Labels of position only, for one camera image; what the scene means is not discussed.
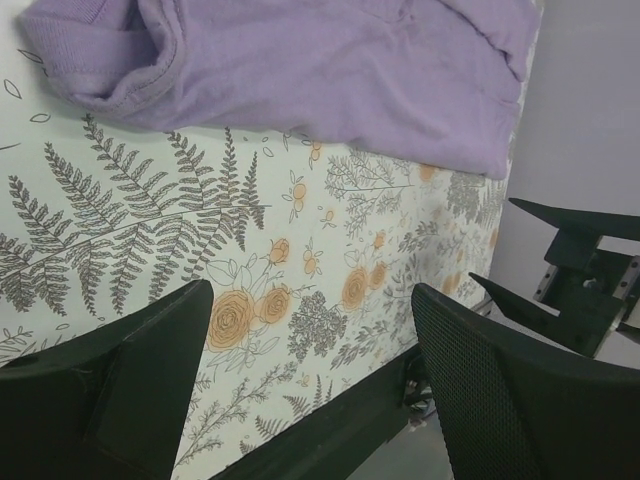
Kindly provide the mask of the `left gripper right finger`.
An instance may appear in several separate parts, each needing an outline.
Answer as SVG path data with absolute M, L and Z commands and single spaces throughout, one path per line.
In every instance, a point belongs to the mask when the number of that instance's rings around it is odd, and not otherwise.
M 538 341 L 424 283 L 411 307 L 455 478 L 638 478 L 638 370 Z

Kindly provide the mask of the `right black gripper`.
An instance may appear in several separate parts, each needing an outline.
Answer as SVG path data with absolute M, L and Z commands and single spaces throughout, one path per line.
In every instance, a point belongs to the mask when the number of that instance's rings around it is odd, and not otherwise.
M 549 267 L 534 300 L 472 274 L 503 315 L 548 340 L 593 358 L 608 334 L 639 341 L 639 258 L 599 247 L 602 236 L 638 238 L 639 217 L 564 209 L 524 199 L 508 201 L 559 229 L 545 261 Z

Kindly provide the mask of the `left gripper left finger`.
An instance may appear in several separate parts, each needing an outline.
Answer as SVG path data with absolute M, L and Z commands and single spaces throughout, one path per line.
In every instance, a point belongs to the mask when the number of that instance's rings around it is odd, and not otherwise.
M 3 366 L 2 478 L 170 478 L 213 300 L 192 281 Z

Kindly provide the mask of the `purple t shirt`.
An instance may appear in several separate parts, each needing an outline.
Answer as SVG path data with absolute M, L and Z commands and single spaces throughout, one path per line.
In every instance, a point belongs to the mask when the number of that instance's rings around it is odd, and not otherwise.
M 52 89 L 140 129 L 277 130 L 501 179 L 530 1 L 37 1 Z

